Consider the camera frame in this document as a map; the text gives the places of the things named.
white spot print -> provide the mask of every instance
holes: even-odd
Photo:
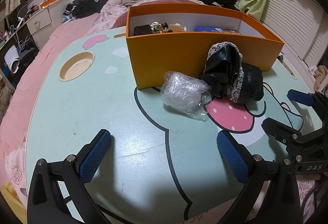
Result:
[[[112,67],[112,66],[109,66],[106,70],[105,70],[105,73],[106,74],[112,74],[112,73],[115,73],[118,71],[118,68],[117,67]]]
[[[118,57],[127,57],[129,55],[129,51],[125,47],[120,47],[113,51],[113,55]]]

silver bolt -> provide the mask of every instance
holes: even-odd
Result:
[[[284,159],[284,163],[285,163],[286,165],[290,165],[290,160],[289,160],[288,158],[285,158],[285,159]]]
[[[39,166],[41,166],[44,163],[44,159],[41,158],[36,162]]]
[[[75,155],[69,155],[68,157],[66,157],[66,160],[68,162],[72,162],[75,159]]]
[[[253,158],[255,161],[261,161],[262,160],[262,156],[260,155],[253,155]]]
[[[301,157],[300,155],[297,155],[297,156],[296,156],[296,161],[297,161],[297,162],[301,162],[301,161],[302,161],[302,157]]]

paper roll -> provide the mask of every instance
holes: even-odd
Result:
[[[18,71],[19,55],[16,46],[13,45],[9,48],[5,54],[5,62],[12,73],[16,73]]]

white closet door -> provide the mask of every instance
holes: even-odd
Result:
[[[304,59],[317,36],[323,13],[315,0],[268,0],[261,19]]]
[[[304,61],[311,66],[318,65],[328,45],[328,14],[324,14],[318,35]]]

bed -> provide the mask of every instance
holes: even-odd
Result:
[[[9,180],[15,187],[25,207],[27,206],[25,182],[26,136],[39,91],[54,60],[69,44],[86,35],[125,25],[126,11],[122,10],[122,8],[120,11],[117,11],[117,8],[115,8],[115,5],[111,5],[111,2],[113,2],[113,0],[109,0],[106,4],[107,6],[109,5],[109,7],[104,7],[105,11],[101,14],[94,14],[83,19],[68,22],[55,30],[50,36],[49,41],[22,76],[7,113],[0,125],[0,172],[1,175],[5,175],[5,177],[0,178],[0,186]],[[190,2],[190,0],[165,0],[165,2]],[[108,14],[108,12],[119,13],[113,16],[114,14]],[[18,162],[20,165],[14,164],[13,160],[16,160],[15,162]],[[314,187],[315,180],[318,179],[318,177],[319,176],[313,176],[299,179],[304,186],[304,192],[302,194],[300,193],[302,196],[301,200],[304,199],[305,193],[308,193]],[[232,202],[233,200],[228,201],[220,205],[219,209],[214,208],[208,211],[211,212],[211,214],[194,217],[190,222],[196,219],[198,222],[201,221],[202,223],[210,223],[210,219],[217,220],[230,207]]]

